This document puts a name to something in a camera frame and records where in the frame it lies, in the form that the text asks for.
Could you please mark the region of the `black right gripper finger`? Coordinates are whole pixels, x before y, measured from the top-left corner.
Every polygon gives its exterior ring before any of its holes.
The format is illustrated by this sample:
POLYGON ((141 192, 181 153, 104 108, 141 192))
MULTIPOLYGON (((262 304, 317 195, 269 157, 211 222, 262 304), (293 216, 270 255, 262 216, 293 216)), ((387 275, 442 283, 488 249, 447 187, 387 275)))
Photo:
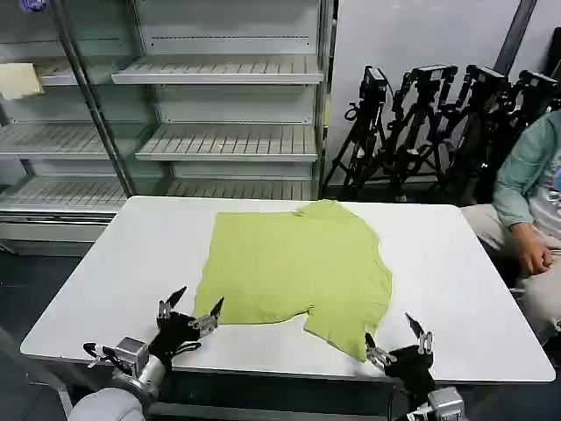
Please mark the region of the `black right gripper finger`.
POLYGON ((409 326, 418 339, 417 352, 419 354, 432 354, 433 332, 425 331, 421 324, 412 318, 407 312, 405 317, 408 320, 409 326))
POLYGON ((366 358, 372 362, 374 366, 390 366, 397 361, 397 358, 391 353, 379 348, 370 332, 365 333, 366 358))

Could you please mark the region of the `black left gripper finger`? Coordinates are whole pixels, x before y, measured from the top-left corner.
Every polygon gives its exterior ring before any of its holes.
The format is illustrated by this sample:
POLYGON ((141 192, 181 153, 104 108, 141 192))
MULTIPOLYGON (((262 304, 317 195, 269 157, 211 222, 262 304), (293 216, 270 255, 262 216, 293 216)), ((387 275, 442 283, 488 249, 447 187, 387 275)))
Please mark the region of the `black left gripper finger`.
POLYGON ((156 317, 157 325, 165 325, 171 320, 175 305, 181 300, 187 289, 187 286, 183 286, 182 288, 173 292, 165 301, 159 301, 158 313, 156 317))
POLYGON ((212 333, 217 327, 220 318, 221 309, 224 304, 224 297, 221 297, 216 305, 212 308, 209 314, 200 318, 196 318, 188 323, 188 325, 195 330, 200 337, 205 337, 212 333))

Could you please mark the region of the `person's hand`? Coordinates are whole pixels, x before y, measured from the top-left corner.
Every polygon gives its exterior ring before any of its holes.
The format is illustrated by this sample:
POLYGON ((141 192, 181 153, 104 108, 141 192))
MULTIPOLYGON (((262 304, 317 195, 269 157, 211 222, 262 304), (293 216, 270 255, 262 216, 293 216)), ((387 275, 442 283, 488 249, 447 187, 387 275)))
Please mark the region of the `person's hand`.
POLYGON ((549 248, 525 226, 513 231, 518 258, 527 275, 538 275, 550 269, 549 248))

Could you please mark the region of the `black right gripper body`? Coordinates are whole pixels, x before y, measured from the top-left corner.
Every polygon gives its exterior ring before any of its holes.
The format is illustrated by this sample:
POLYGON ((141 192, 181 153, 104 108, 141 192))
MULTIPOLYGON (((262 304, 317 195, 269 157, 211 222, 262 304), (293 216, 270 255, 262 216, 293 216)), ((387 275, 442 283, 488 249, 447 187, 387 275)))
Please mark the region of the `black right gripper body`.
POLYGON ((406 346, 389 352, 390 363, 384 368, 387 376, 399 379, 412 400, 426 400, 437 387, 430 373, 434 353, 419 352, 419 346, 406 346))

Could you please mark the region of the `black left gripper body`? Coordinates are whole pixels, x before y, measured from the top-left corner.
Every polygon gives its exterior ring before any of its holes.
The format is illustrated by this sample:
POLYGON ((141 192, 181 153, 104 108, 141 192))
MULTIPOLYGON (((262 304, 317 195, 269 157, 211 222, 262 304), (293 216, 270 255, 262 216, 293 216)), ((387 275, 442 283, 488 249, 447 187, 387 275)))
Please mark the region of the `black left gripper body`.
POLYGON ((169 318, 158 319, 159 331, 149 344, 149 353, 163 365, 171 365, 175 356, 200 348, 201 332, 191 325, 194 321, 194 317, 175 311, 169 318))

